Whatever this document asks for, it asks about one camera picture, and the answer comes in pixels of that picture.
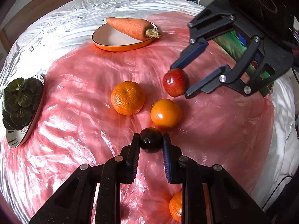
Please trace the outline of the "red apple back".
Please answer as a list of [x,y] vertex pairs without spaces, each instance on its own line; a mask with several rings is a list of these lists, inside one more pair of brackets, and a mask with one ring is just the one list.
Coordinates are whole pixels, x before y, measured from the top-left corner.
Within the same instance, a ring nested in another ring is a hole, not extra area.
[[163,77],[163,87],[173,98],[184,95],[189,88],[189,77],[182,69],[170,69]]

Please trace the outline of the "dark plum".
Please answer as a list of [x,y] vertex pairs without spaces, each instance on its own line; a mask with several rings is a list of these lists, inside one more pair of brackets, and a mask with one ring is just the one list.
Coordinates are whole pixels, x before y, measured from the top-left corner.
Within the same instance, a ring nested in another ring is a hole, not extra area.
[[163,147],[163,136],[156,128],[145,128],[140,133],[139,145],[146,153],[156,153]]

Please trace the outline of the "large front mandarin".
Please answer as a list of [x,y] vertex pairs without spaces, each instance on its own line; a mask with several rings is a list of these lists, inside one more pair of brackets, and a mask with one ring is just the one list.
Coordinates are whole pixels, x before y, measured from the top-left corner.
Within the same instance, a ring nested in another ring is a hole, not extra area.
[[181,222],[182,213],[182,190],[177,192],[169,202],[170,214],[174,220]]

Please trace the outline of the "green rectangular tray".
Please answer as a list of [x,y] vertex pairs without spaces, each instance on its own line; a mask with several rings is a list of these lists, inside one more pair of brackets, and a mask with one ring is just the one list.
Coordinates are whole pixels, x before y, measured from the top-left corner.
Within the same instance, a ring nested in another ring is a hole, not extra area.
[[[220,35],[213,39],[222,49],[224,49],[235,61],[239,62],[240,58],[243,56],[247,47],[244,46],[242,38],[239,40],[240,34],[236,33],[234,30],[227,32],[223,35]],[[246,69],[246,74],[251,77],[254,75],[255,71],[259,68],[262,57],[260,54],[257,54],[251,64]],[[256,78],[255,82],[260,83],[267,78],[270,78],[274,74],[274,70],[266,64],[260,75]]]

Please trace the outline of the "middle small orange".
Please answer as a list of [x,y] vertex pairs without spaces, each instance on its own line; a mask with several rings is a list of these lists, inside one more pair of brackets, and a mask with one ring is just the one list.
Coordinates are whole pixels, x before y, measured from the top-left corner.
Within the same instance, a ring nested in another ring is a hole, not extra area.
[[161,99],[152,107],[150,117],[155,126],[170,129],[180,123],[182,110],[174,101]]

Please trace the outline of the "orange carrot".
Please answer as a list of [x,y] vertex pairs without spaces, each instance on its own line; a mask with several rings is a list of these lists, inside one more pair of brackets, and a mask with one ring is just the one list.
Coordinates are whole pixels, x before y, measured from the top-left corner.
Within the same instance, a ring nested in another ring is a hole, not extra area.
[[108,17],[106,22],[117,31],[140,41],[161,37],[160,32],[154,28],[152,23],[144,19]]

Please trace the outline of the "back left mandarin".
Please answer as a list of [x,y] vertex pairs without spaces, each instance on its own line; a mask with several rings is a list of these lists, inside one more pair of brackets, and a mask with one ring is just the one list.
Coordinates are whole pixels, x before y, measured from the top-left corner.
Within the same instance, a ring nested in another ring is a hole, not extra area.
[[112,91],[111,103],[113,108],[122,115],[137,114],[145,103],[145,92],[133,81],[119,83]]

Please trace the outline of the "orange rimmed white plate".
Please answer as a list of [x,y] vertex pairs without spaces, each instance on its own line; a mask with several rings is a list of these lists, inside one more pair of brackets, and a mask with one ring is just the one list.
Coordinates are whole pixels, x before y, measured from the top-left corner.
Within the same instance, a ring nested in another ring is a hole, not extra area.
[[104,51],[125,52],[143,48],[154,42],[156,38],[140,41],[119,32],[106,23],[94,31],[92,40],[98,48]]

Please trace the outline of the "silver oval plate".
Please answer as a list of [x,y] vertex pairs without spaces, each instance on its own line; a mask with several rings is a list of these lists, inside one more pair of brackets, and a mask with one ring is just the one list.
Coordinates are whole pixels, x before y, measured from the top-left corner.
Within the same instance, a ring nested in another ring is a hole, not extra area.
[[2,119],[10,148],[25,143],[39,117],[45,95],[45,77],[37,74],[11,81],[3,90]]

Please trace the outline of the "pink plastic sheet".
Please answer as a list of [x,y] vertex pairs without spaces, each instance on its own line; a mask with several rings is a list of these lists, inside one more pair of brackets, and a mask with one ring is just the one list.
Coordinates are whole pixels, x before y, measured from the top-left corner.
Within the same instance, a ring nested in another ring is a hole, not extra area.
[[[10,148],[1,140],[1,193],[25,221],[83,163],[105,163],[152,127],[152,106],[168,97],[162,77],[187,46],[191,15],[166,12],[149,21],[162,37],[133,51],[111,53],[86,43],[53,62],[46,95],[30,138]],[[134,115],[119,114],[111,94],[124,81],[138,83],[145,103]],[[274,106],[270,96],[245,97],[222,86],[192,99],[175,98],[182,110],[171,142],[199,164],[222,165],[247,191],[258,181],[269,151]]]

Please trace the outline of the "dark green leafy vegetable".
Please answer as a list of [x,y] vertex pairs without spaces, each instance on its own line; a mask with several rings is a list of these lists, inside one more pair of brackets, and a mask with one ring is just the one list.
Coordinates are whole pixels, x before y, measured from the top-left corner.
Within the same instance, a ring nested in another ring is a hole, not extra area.
[[7,130],[22,130],[30,124],[41,101],[43,87],[37,78],[21,77],[4,88],[2,116]]

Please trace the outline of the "white bed duvet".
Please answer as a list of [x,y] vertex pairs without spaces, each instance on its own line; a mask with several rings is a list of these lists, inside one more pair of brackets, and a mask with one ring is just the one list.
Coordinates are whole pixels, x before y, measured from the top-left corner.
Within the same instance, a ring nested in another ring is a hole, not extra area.
[[[184,0],[74,0],[34,22],[14,43],[1,71],[1,88],[13,79],[47,75],[53,62],[92,43],[105,18],[183,12],[193,18],[203,7]],[[277,79],[270,96],[274,106],[272,138],[262,172],[248,192],[263,208],[278,198],[298,167],[298,139],[291,75]]]

